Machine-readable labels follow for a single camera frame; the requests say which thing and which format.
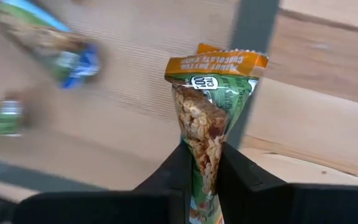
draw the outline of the granola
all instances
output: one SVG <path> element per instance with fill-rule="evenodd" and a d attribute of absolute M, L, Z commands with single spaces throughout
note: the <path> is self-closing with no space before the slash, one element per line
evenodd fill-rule
<path fill-rule="evenodd" d="M 202 52 L 171 58 L 165 79 L 172 83 L 181 137 L 194 159 L 190 223 L 222 220 L 216 181 L 222 143 L 252 94 L 267 57 L 249 51 Z"/>

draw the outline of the green wrapper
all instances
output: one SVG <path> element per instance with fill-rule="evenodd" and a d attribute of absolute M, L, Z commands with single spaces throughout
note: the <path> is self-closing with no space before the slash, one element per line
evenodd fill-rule
<path fill-rule="evenodd" d="M 167 65 L 181 136 L 195 158 L 192 224 L 223 222 L 216 192 L 222 143 L 267 61 L 262 54 L 237 50 L 171 58 Z"/>
<path fill-rule="evenodd" d="M 24 121 L 24 105 L 16 96 L 6 96 L 0 100 L 0 135 L 20 136 Z"/>

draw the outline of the granola bar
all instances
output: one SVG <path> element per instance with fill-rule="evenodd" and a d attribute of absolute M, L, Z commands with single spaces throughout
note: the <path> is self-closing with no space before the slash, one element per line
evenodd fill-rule
<path fill-rule="evenodd" d="M 0 0 L 0 28 L 45 65 L 62 88 L 99 72 L 96 46 L 28 0 Z"/>
<path fill-rule="evenodd" d="M 172 83 L 181 136 L 196 164 L 190 223 L 215 224 L 222 220 L 216 191 L 222 143 L 252 94 L 267 57 L 240 50 L 202 52 L 201 48 L 198 55 L 171 58 L 165 79 Z"/>

